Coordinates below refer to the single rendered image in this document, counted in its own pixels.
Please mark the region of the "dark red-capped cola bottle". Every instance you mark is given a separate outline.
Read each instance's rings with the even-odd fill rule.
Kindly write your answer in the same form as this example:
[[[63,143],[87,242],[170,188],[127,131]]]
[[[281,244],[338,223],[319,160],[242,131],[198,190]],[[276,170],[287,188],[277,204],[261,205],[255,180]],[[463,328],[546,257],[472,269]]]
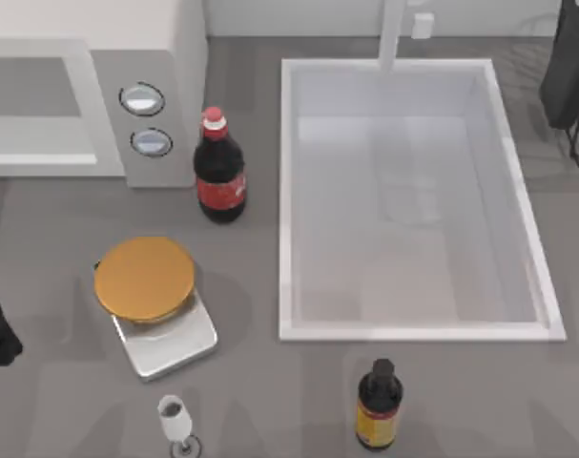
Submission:
[[[196,197],[204,215],[217,224],[235,221],[246,205],[245,161],[219,107],[207,107],[202,113],[193,168]]]

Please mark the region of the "silver kitchen scale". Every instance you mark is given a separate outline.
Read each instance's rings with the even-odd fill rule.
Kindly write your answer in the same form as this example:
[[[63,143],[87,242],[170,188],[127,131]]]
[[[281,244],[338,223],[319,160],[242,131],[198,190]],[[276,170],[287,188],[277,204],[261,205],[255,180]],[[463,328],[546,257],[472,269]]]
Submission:
[[[159,378],[214,350],[218,334],[196,290],[173,315],[154,323],[112,317],[134,372],[143,381]]]

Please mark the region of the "round grey microwave knob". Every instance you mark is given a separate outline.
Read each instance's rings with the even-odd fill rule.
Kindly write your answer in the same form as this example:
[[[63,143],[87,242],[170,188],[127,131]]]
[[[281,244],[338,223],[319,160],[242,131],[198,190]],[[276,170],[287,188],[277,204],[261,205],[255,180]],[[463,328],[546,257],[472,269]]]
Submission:
[[[130,143],[134,151],[149,157],[166,156],[174,146],[168,134],[155,128],[132,133]]]
[[[131,115],[154,116],[165,106],[163,93],[150,84],[138,82],[131,87],[122,88],[118,95],[121,106]]]

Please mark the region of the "tall white tap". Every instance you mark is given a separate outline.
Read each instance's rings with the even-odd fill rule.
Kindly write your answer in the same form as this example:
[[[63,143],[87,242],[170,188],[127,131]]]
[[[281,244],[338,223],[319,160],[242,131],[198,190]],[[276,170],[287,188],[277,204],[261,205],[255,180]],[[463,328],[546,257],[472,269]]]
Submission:
[[[406,3],[407,0],[383,0],[378,61],[384,72],[390,72],[395,62]]]

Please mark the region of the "white sink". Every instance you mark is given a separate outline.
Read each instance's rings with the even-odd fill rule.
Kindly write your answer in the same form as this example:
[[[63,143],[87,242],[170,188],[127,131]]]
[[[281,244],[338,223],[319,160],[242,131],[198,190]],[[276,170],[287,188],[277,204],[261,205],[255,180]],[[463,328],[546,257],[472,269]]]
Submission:
[[[567,337],[488,58],[281,63],[279,337]]]

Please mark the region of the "dark yellow-labelled sauce bottle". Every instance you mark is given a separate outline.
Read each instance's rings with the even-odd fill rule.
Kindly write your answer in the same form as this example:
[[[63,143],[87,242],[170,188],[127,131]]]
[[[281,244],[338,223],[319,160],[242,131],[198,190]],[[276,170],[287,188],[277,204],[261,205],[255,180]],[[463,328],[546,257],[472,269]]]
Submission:
[[[383,451],[395,442],[403,383],[388,358],[379,358],[358,384],[355,434],[370,451]]]

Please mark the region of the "orange round scale plate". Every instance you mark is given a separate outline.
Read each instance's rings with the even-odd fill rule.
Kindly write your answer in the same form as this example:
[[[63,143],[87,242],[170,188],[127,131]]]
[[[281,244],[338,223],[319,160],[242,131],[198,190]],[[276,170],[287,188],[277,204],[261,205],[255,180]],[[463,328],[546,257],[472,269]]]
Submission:
[[[110,314],[150,323],[175,313],[195,289],[189,251],[168,237],[142,236],[111,248],[94,269],[93,289]]]

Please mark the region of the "clear wine glass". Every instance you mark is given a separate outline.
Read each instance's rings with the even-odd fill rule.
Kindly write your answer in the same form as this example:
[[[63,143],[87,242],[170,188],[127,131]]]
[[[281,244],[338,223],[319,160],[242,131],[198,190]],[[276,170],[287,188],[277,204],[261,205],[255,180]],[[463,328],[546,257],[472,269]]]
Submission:
[[[165,395],[157,412],[169,442],[170,458],[200,458],[202,445],[194,434],[193,419],[183,401],[176,395]]]

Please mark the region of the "pale microwave oven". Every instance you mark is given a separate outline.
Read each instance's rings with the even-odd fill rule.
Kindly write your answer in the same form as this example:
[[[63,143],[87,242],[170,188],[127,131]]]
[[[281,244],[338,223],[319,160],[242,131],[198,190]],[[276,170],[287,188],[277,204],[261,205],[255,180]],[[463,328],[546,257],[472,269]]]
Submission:
[[[0,177],[122,177],[133,188],[195,183],[208,44],[203,0],[0,0]],[[119,102],[145,82],[154,116]],[[132,133],[173,140],[143,156]]]

